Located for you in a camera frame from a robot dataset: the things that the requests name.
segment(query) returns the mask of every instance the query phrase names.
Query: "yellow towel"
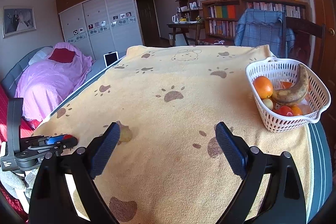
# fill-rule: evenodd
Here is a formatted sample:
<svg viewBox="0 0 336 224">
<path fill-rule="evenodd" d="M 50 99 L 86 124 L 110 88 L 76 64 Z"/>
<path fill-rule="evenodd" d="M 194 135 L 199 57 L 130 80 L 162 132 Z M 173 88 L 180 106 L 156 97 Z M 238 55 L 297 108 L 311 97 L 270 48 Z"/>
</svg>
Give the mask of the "yellow towel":
<svg viewBox="0 0 336 224">
<path fill-rule="evenodd" d="M 241 183 L 215 138 L 221 121 L 264 153 L 289 151 L 308 200 L 308 128 L 268 132 L 245 75 L 250 62 L 268 56 L 268 46 L 131 47 L 35 135 L 69 133 L 87 146 L 119 121 L 122 138 L 94 182 L 120 222 L 216 223 Z M 267 179 L 249 217 L 257 213 Z M 77 193 L 74 199 L 85 214 Z"/>
</svg>

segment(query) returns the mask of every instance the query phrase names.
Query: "blue blanket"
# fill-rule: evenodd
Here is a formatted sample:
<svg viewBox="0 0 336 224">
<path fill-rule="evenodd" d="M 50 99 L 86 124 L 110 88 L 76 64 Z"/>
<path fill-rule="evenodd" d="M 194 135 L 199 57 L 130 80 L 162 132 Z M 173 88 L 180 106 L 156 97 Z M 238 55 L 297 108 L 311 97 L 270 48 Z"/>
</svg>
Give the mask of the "blue blanket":
<svg viewBox="0 0 336 224">
<path fill-rule="evenodd" d="M 286 29 L 285 54 L 282 53 L 282 12 L 246 9 L 236 27 L 235 45 L 257 47 L 269 45 L 278 58 L 287 58 L 294 47 L 295 36 L 292 29 Z"/>
</svg>

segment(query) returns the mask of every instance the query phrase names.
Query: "metal screw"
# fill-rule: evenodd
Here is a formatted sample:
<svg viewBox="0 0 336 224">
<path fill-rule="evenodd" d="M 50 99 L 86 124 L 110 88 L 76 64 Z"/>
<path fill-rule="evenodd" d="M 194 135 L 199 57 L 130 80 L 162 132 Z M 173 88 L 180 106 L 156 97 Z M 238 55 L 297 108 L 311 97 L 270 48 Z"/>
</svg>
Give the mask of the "metal screw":
<svg viewBox="0 0 336 224">
<path fill-rule="evenodd" d="M 85 147 L 80 147 L 76 150 L 76 153 L 79 154 L 79 155 L 83 154 L 84 152 L 85 152 Z"/>
<path fill-rule="evenodd" d="M 290 157 L 292 156 L 288 151 L 283 152 L 283 155 L 284 155 L 286 158 L 290 158 Z"/>
<path fill-rule="evenodd" d="M 250 150 L 251 150 L 251 152 L 253 153 L 253 154 L 258 154 L 259 153 L 259 148 L 258 147 L 256 147 L 256 146 L 251 146 L 250 147 Z"/>
<path fill-rule="evenodd" d="M 53 156 L 53 154 L 51 153 L 51 152 L 47 152 L 46 154 L 45 154 L 45 158 L 46 159 L 49 159 L 49 158 L 51 158 Z"/>
</svg>

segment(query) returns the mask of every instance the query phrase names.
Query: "banana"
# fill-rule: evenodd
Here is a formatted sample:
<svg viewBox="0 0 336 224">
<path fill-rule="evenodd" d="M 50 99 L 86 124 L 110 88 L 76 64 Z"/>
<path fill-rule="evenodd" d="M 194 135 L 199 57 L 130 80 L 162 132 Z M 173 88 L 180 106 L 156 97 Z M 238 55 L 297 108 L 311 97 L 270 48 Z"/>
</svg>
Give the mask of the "banana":
<svg viewBox="0 0 336 224">
<path fill-rule="evenodd" d="M 309 77 L 307 69 L 304 65 L 297 66 L 296 83 L 282 90 L 274 90 L 272 94 L 273 100 L 282 106 L 294 106 L 300 103 L 307 95 L 309 89 Z"/>
</svg>

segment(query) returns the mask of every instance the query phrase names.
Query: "white plastic basket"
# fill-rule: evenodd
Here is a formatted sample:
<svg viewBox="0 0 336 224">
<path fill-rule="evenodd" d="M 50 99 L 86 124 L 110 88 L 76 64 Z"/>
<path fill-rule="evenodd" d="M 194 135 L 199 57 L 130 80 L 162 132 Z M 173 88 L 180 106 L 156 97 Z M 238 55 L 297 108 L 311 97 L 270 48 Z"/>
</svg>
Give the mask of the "white plastic basket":
<svg viewBox="0 0 336 224">
<path fill-rule="evenodd" d="M 282 88 L 280 81 L 296 82 L 296 68 L 298 64 L 301 64 L 301 62 L 293 59 L 268 57 L 265 60 L 249 64 L 245 69 L 260 117 L 270 132 L 284 132 L 301 127 L 309 122 L 317 123 L 320 120 L 321 113 L 330 106 L 331 98 L 328 89 L 317 75 L 304 64 L 308 71 L 310 82 L 308 96 L 306 97 L 311 109 L 310 114 L 286 117 L 274 113 L 263 104 L 252 84 L 253 80 L 263 75 L 270 79 L 274 89 L 280 89 Z"/>
</svg>

